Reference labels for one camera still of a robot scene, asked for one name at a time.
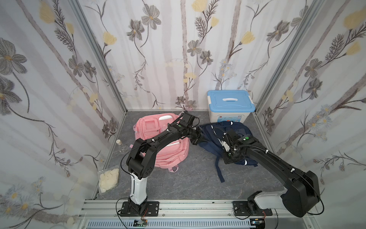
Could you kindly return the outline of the navy blue backpack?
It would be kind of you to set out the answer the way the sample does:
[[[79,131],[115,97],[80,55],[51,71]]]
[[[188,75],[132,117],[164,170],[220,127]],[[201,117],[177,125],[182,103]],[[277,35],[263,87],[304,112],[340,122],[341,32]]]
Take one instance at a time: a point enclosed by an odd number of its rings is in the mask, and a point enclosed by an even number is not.
[[[251,130],[240,122],[224,121],[219,123],[209,123],[201,125],[203,137],[206,141],[198,145],[206,151],[216,156],[215,168],[220,179],[220,182],[225,182],[222,172],[219,168],[220,159],[224,160],[225,164],[235,163],[242,166],[257,167],[258,163],[247,156],[240,154],[238,151],[232,151],[230,144],[234,139],[242,138],[246,135],[252,135]]]

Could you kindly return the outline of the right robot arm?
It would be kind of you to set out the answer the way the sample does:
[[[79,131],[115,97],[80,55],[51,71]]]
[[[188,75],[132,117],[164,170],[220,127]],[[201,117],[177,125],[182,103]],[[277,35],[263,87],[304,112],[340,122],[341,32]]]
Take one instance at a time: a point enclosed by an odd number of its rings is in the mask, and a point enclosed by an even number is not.
[[[221,142],[225,148],[224,162],[234,163],[248,157],[268,170],[284,187],[282,191],[252,194],[248,201],[258,209],[287,210],[296,217],[303,217],[321,201],[318,177],[312,171],[304,172],[267,149],[251,135],[239,136],[226,131]]]

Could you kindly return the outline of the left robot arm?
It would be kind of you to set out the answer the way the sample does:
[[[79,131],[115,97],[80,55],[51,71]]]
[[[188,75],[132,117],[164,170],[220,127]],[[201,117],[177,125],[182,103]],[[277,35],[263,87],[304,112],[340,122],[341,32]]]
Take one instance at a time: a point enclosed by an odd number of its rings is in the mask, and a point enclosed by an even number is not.
[[[150,210],[147,200],[147,179],[154,168],[175,172],[188,156],[190,144],[204,141],[198,117],[183,111],[140,118],[133,126],[135,142],[126,160],[131,176],[128,206],[122,211],[142,216]]]

